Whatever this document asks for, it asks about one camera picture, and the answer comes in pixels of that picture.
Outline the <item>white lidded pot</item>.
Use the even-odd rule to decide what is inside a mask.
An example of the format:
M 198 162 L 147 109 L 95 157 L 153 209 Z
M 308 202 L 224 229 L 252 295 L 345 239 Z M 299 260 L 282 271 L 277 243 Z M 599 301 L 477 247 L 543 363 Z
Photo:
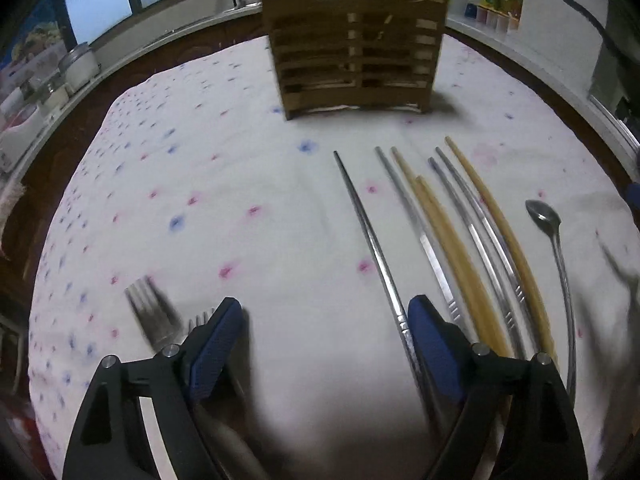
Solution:
M 101 66 L 88 42 L 83 42 L 62 57 L 58 71 L 63 76 L 67 90 L 75 94 L 99 75 Z

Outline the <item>large metal fork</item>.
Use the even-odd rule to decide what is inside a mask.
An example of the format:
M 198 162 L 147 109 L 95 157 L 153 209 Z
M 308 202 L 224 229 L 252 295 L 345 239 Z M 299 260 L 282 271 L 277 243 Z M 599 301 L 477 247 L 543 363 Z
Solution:
M 125 289 L 129 307 L 143 336 L 154 352 L 173 344 L 182 331 L 182 323 L 175 308 L 145 275 Z

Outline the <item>long-handled metal spoon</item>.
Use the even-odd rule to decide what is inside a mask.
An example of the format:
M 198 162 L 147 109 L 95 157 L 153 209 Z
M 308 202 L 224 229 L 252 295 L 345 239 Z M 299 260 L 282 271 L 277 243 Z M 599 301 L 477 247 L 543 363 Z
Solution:
M 560 239 L 561 218 L 558 213 L 542 200 L 526 200 L 525 208 L 538 226 L 541 232 L 549 237 L 556 270 L 558 270 L 563 306 L 566 321 L 567 338 L 567 370 L 566 370 L 566 392 L 570 398 L 570 403 L 575 404 L 577 388 L 577 350 L 576 350 L 576 327 L 575 313 L 570 292 L 570 282 L 568 281 L 567 270 L 562 253 Z

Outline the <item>tropical wall poster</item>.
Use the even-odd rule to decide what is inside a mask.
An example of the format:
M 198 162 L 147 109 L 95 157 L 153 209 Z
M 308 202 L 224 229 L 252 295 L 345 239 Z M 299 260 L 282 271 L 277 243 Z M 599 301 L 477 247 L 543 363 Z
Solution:
M 1 55 L 1 95 L 32 77 L 47 79 L 66 53 L 54 1 L 40 0 Z

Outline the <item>wooden utensil holder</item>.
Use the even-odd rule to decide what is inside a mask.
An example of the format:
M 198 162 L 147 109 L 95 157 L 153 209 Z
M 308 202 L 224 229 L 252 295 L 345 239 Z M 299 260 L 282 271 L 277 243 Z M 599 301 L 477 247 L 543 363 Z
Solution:
M 449 0 L 262 0 L 284 114 L 431 107 Z

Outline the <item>white rice cooker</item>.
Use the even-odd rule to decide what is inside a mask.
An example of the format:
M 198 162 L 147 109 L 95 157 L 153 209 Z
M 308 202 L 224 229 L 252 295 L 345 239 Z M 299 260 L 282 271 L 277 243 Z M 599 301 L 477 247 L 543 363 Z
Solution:
M 1 171 L 9 174 L 46 124 L 37 104 L 25 105 L 1 131 Z

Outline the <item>spice cup rack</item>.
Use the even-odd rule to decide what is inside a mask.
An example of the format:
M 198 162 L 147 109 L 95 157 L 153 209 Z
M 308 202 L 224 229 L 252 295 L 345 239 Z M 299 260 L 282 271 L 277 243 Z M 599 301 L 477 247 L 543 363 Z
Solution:
M 475 24 L 485 26 L 494 32 L 507 34 L 516 32 L 520 28 L 520 20 L 512 14 L 502 13 L 476 3 L 469 2 L 465 6 L 464 16 L 473 20 Z

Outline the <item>steel chopstick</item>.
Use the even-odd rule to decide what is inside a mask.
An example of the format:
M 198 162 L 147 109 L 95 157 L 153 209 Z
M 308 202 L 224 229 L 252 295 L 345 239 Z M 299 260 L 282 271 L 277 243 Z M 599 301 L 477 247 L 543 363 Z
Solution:
M 374 152 L 378 161 L 382 164 L 387 177 L 389 177 L 390 182 L 392 182 L 402 208 L 404 208 L 409 223 L 411 224 L 413 232 L 416 234 L 416 238 L 419 241 L 422 252 L 424 252 L 428 264 L 432 269 L 435 281 L 440 294 L 442 295 L 442 299 L 445 301 L 450 320 L 456 324 L 460 330 L 462 330 L 465 336 L 472 338 L 475 335 L 474 330 L 469 326 L 468 317 L 463 312 L 463 304 L 452 288 L 452 279 L 447 275 L 445 267 L 438 258 L 437 252 L 432 244 L 432 238 L 430 237 L 430 234 L 427 233 L 425 220 L 416 209 L 416 205 L 413 203 L 405 185 L 401 182 L 398 172 L 394 169 L 382 148 L 376 146 L 374 148 Z
M 409 328 L 407 311 L 402 304 L 382 246 L 378 241 L 378 237 L 373 229 L 367 211 L 363 207 L 363 203 L 360 200 L 355 185 L 352 183 L 352 179 L 350 178 L 338 151 L 334 151 L 333 156 L 338 170 L 340 170 L 344 185 L 346 186 L 347 193 L 350 201 L 352 202 L 352 206 L 355 209 L 358 222 L 361 226 L 363 236 L 366 239 L 376 270 L 378 270 L 378 276 L 382 282 L 388 304 L 390 305 L 390 310 L 393 312 L 395 324 L 402 340 L 405 354 L 410 363 L 414 381 L 416 382 L 416 386 L 420 392 L 425 416 L 432 424 L 434 434 L 439 437 L 442 434 L 442 410 L 438 405 L 436 394 L 434 393 L 432 378 L 430 374 L 427 373 L 418 352 L 416 352 L 416 346 L 414 345 L 411 330 Z
M 484 240 L 483 235 L 480 234 L 482 227 L 480 226 L 480 216 L 475 211 L 473 195 L 470 192 L 466 192 L 463 189 L 463 185 L 459 183 L 459 179 L 455 177 L 451 171 L 446 171 L 442 168 L 442 165 L 436 162 L 434 157 L 430 157 L 428 163 L 435 171 L 435 174 L 437 174 L 437 177 L 439 177 L 439 180 L 442 181 L 442 185 L 454 203 L 454 208 L 457 209 L 462 222 L 472 238 L 476 252 L 480 256 L 480 260 L 482 260 L 492 291 L 497 299 L 498 308 L 503 324 L 506 326 L 506 333 L 509 336 L 514 354 L 518 359 L 524 359 L 526 357 L 525 344 L 520 329 L 518 328 L 518 321 L 515 317 L 512 302 L 506 293 L 506 284 L 504 284 L 498 272 L 496 258 L 491 255 L 489 244 Z
M 460 172 L 444 151 L 441 148 L 435 148 L 435 153 L 438 157 L 436 162 L 439 162 L 442 165 L 442 168 L 446 171 L 451 171 L 454 176 L 459 179 L 459 183 L 463 185 L 463 189 L 473 195 L 475 211 L 480 216 L 480 226 L 482 227 L 480 234 L 483 235 L 484 240 L 489 244 L 491 255 L 496 258 L 498 272 L 502 277 L 504 284 L 506 284 L 506 293 L 512 302 L 512 307 L 515 312 L 516 320 L 518 321 L 518 328 L 520 329 L 523 342 L 525 344 L 524 337 L 529 336 L 529 340 L 533 348 L 537 349 L 539 344 L 538 336 L 536 335 L 536 328 L 534 327 L 528 307 L 526 306 L 524 292 L 521 291 L 520 281 L 515 275 L 511 259 L 506 254 L 506 246 L 503 246 L 502 240 L 500 240 L 500 234 L 498 233 L 495 223 L 489 219 L 489 214 L 480 202 L 480 198 L 471 190 L 471 185 L 466 183 Z

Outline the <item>floral white tablecloth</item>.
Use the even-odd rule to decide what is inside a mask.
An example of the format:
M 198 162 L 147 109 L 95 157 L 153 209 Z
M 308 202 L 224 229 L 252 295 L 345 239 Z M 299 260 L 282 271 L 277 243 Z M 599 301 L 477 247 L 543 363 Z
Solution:
M 430 167 L 457 144 L 520 242 L 567 358 L 558 271 L 525 203 L 560 215 L 576 311 L 575 410 L 588 471 L 611 467 L 639 421 L 639 317 L 618 270 L 639 233 L 611 178 L 533 90 L 446 38 L 430 114 L 283 116 L 256 39 L 155 75 L 119 96 L 49 228 L 30 315 L 30 398 L 55 474 L 100 359 L 151 351 L 126 288 L 148 276 L 185 320 L 239 300 L 249 356 L 236 372 L 248 426 L 294 479 L 416 479 L 427 430 L 410 367 L 347 187 L 400 296 L 442 293 L 376 157 L 397 148 L 444 208 Z

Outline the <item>small metal fork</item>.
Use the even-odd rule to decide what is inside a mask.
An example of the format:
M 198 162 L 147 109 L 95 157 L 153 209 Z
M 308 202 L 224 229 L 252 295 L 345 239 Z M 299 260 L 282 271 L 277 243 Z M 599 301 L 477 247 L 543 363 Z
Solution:
M 192 333 L 196 328 L 200 326 L 204 326 L 208 323 L 210 318 L 213 316 L 214 310 L 205 310 L 202 313 L 198 313 L 194 315 L 193 318 L 190 318 L 188 322 L 188 333 Z

